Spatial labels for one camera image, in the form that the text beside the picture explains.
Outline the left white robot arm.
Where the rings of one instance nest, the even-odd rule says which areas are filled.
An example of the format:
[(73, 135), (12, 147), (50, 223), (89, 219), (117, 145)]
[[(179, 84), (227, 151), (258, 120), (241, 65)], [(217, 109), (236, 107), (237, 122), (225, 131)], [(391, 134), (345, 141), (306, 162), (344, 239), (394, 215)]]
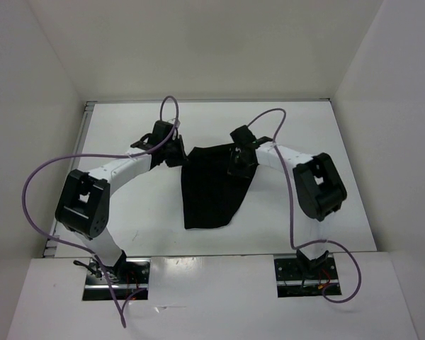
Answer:
[(137, 141), (122, 159), (108, 162), (90, 171), (75, 169), (64, 183), (55, 218), (73, 232), (86, 247), (99, 257), (101, 273), (111, 283), (121, 282), (133, 271), (127, 255), (107, 229), (112, 195), (135, 177), (166, 163), (169, 167), (187, 162), (182, 136), (176, 133), (164, 145), (139, 157), (131, 154), (146, 152), (149, 142)]

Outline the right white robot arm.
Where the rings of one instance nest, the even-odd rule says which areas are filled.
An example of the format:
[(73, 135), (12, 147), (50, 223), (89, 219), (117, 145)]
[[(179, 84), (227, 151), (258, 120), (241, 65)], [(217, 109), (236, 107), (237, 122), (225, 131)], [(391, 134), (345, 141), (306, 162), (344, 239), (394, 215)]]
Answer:
[(313, 244), (325, 244), (325, 239), (313, 239), (295, 245), (295, 206), (297, 198), (301, 211), (310, 219), (323, 222), (340, 210), (347, 191), (332, 158), (327, 153), (310, 155), (279, 145), (269, 137), (233, 137), (234, 146), (228, 173), (248, 177), (255, 166), (267, 166), (285, 175), (288, 187), (289, 240), (296, 251), (296, 269), (303, 278), (313, 278), (321, 270), (329, 254), (306, 254), (303, 250)]

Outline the black skirt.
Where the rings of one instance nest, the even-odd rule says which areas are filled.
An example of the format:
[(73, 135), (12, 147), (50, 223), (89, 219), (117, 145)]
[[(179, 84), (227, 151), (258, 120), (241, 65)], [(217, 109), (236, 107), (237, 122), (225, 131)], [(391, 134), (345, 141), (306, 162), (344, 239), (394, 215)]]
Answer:
[(256, 173), (249, 178), (228, 173), (233, 144), (194, 147), (181, 167), (185, 230), (227, 226), (243, 203)]

